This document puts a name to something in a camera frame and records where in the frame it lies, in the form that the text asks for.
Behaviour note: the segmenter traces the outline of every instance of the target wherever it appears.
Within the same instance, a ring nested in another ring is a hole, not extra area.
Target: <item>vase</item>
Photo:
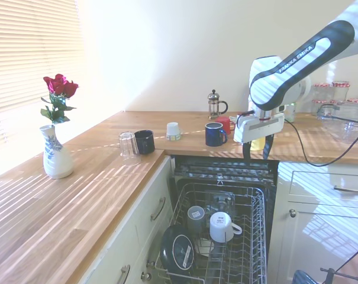
[[[73,172],[73,162],[70,153],[58,141],[55,126],[47,125],[40,128],[45,139],[43,167],[52,179],[62,179]]]

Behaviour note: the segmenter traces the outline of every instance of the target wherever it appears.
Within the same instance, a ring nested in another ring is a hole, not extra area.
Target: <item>navy mug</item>
[[[227,142],[227,134],[223,130],[222,123],[211,122],[205,125],[205,143],[208,146],[216,147]]]
[[[134,133],[137,140],[137,147],[140,154],[150,154],[155,151],[154,132],[141,130]]]

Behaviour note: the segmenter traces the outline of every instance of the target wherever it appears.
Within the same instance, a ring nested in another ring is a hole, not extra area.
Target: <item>french press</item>
[[[220,95],[212,90],[212,92],[208,95],[208,103],[209,103],[209,119],[214,120],[220,114],[224,114],[227,112],[228,105],[225,101],[220,101]],[[220,112],[220,104],[225,104],[226,108],[223,112]]]

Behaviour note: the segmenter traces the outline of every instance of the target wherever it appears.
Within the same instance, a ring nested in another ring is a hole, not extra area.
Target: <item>kitchen counter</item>
[[[179,141],[165,139],[171,121],[182,127]],[[221,147],[207,147],[207,122],[204,112],[120,112],[66,143],[75,163],[69,177],[46,176],[41,154],[0,176],[0,284],[77,283],[165,153],[242,157],[232,138]],[[327,162],[348,147],[310,115],[298,115],[295,124],[313,162]],[[125,167],[118,135],[141,129],[154,131],[157,150]],[[261,159],[262,152],[251,156]],[[270,159],[304,161],[290,125],[275,135]],[[358,144],[341,161],[358,164]]]
[[[118,148],[67,147],[64,179],[41,154],[0,176],[0,284],[77,283],[164,158],[123,166]]]
[[[228,112],[228,115],[236,116],[236,113]],[[179,141],[166,140],[166,125],[172,121],[178,122],[184,133]],[[118,147],[119,133],[149,129],[154,131],[155,147],[165,150],[166,154],[242,158],[242,146],[233,141],[233,136],[219,147],[205,145],[204,125],[208,122],[207,112],[120,112],[67,144]],[[322,127],[321,121],[310,114],[297,114],[295,125],[311,162],[329,162],[340,156],[349,146],[333,138]],[[251,158],[262,159],[263,152],[252,151]],[[275,134],[269,159],[305,161],[298,136],[289,124],[285,123],[284,129]],[[358,164],[358,144],[338,162]]]

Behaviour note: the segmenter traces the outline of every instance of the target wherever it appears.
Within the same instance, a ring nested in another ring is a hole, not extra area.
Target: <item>wire rack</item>
[[[189,183],[179,195],[170,224],[186,227],[187,211],[191,206],[205,210],[207,227],[193,234],[195,261],[189,275],[168,272],[160,256],[155,268],[166,284],[181,277],[179,283],[190,284],[266,284],[265,204],[263,192],[258,188],[230,185]],[[209,235],[210,216],[227,212],[233,223],[242,228],[227,243],[216,243]]]

